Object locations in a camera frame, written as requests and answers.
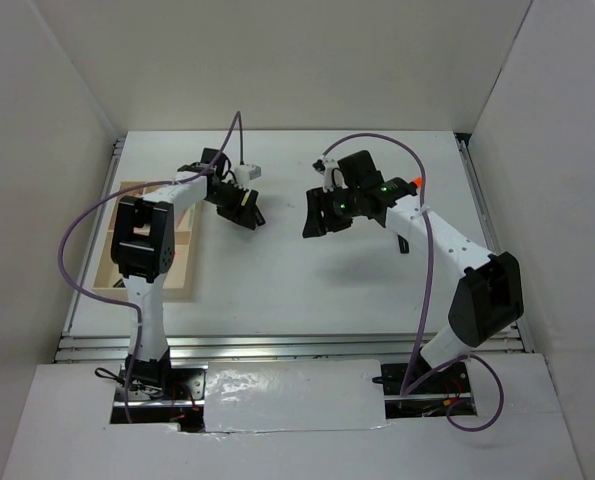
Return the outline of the yellow cap black highlighter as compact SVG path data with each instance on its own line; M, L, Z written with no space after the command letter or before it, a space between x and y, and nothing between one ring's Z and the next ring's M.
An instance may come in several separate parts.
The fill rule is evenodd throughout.
M241 199L241 203L240 205L242 207L246 207L248 200L250 199L250 196L252 194L252 190L246 190L246 192L244 193L242 199Z

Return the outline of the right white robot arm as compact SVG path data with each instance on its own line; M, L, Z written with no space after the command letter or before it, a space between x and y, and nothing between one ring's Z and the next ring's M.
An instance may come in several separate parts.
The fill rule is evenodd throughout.
M518 260L476 244L424 206L420 181L384 179L366 150L340 160L321 158L313 168L323 184L306 193L303 237L339 232L365 217L396 234L402 246L441 261L455 287L446 326L422 347L423 361L413 369L418 388L437 391L448 379L444 362L475 350L522 317Z

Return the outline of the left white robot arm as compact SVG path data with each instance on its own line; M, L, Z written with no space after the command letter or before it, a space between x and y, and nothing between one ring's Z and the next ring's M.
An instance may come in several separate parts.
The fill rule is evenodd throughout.
M138 382L153 399L173 390L174 374L163 320L164 283L175 257L175 227L183 214L206 201L222 218L249 230L265 224L250 183L257 165L240 163L233 173L228 157L206 148L202 159L177 170L173 180L142 197L119 200L110 256L127 291L134 328L125 362L127 383Z

